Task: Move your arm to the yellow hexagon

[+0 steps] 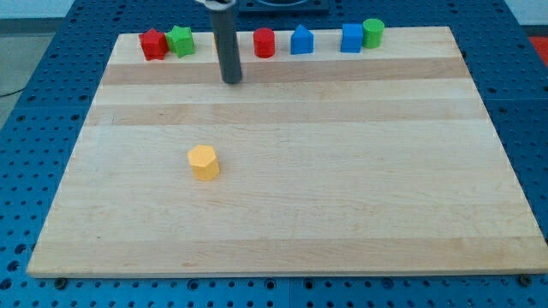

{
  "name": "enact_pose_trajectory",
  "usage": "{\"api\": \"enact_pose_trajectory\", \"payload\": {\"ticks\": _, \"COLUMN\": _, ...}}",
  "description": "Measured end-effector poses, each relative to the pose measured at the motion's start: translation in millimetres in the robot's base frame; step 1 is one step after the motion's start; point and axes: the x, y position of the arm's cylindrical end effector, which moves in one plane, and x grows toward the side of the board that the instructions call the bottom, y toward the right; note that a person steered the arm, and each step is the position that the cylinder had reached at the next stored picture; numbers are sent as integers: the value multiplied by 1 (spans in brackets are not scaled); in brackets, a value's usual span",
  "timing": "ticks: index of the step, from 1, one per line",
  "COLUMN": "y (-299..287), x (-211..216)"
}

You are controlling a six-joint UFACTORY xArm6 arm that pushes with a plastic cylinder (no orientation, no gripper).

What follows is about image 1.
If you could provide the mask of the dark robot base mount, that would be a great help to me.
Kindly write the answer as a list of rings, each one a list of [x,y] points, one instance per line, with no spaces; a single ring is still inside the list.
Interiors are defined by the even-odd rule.
[[[329,0],[239,0],[239,13],[328,12]]]

